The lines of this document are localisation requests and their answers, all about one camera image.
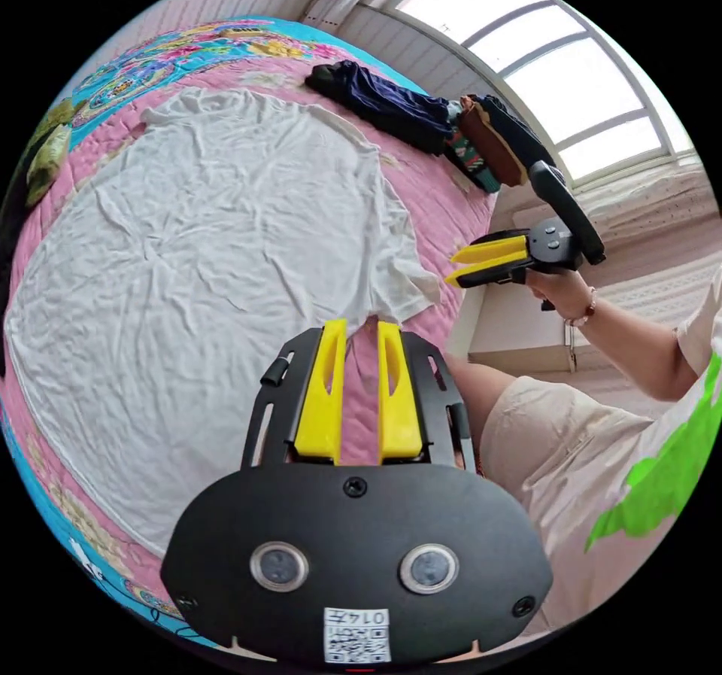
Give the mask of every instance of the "brown bag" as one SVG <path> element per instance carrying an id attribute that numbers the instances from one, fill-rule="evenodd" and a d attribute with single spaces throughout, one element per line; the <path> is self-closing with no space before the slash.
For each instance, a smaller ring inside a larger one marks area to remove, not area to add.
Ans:
<path id="1" fill-rule="evenodd" d="M 494 178 L 509 187 L 525 184 L 529 180 L 526 169 L 504 138 L 493 128 L 489 114 L 481 104 L 474 103 L 471 107 L 463 107 L 466 110 L 459 118 L 459 131 L 487 162 Z"/>

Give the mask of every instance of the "qr code sticker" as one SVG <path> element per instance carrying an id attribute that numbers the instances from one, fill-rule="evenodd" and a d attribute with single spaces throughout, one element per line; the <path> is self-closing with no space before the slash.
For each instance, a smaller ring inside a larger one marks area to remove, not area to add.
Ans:
<path id="1" fill-rule="evenodd" d="M 323 611 L 326 662 L 368 664 L 391 662 L 388 610 Z"/>

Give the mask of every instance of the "bed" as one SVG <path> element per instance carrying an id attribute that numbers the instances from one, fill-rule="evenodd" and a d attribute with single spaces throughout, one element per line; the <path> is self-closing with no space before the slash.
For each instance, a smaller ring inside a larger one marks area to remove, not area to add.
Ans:
<path id="1" fill-rule="evenodd" d="M 168 33 L 108 62 L 72 94 L 74 116 L 68 156 L 55 183 L 26 221 L 14 254 L 5 326 L 7 373 L 0 382 L 0 403 L 5 442 L 17 470 L 49 529 L 98 587 L 141 618 L 208 647 L 217 646 L 184 624 L 165 593 L 158 553 L 108 516 L 81 483 L 82 473 L 74 471 L 72 462 L 64 463 L 57 447 L 50 444 L 49 430 L 40 422 L 43 412 L 34 411 L 28 404 L 32 384 L 28 372 L 32 367 L 28 368 L 23 357 L 8 345 L 8 319 L 17 311 L 16 294 L 29 267 L 48 270 L 53 265 L 53 257 L 40 252 L 47 253 L 43 241 L 54 230 L 55 222 L 76 208 L 71 204 L 82 199 L 88 180 L 141 139 L 143 112 L 184 90 L 240 90 L 250 92 L 244 95 L 273 96 L 288 105 L 315 104 L 351 123 L 378 147 L 384 179 L 396 192 L 413 226 L 418 260 L 442 281 L 451 271 L 452 253 L 488 231 L 493 196 L 473 190 L 444 157 L 416 151 L 304 86 L 313 65 L 341 59 L 357 61 L 380 76 L 423 93 L 382 62 L 337 38 L 298 23 L 269 18 L 225 20 Z M 438 294 L 435 303 L 403 326 L 443 348 L 461 296 L 443 283 Z M 27 309 L 31 304 L 28 299 L 24 306 Z M 344 464 L 375 462 L 376 367 L 375 320 L 370 318 L 351 337 L 347 353 Z M 19 368 L 24 375 L 19 376 Z M 46 397 L 52 408 L 51 394 L 46 392 Z"/>

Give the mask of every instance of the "person's knee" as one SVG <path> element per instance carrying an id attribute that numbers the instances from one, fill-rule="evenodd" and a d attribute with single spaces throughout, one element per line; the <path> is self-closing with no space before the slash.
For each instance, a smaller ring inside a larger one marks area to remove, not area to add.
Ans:
<path id="1" fill-rule="evenodd" d="M 478 450 L 481 433 L 491 410 L 516 378 L 491 366 L 473 364 L 452 354 L 445 354 L 444 360 L 466 405 L 474 446 Z"/>

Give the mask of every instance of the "human hand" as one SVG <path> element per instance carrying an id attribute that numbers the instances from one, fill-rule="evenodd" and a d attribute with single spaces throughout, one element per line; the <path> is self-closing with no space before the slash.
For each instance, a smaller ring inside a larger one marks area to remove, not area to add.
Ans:
<path id="1" fill-rule="evenodd" d="M 556 274 L 526 270 L 526 286 L 537 299 L 546 299 L 563 319 L 579 319 L 592 303 L 592 290 L 578 271 L 562 269 Z"/>

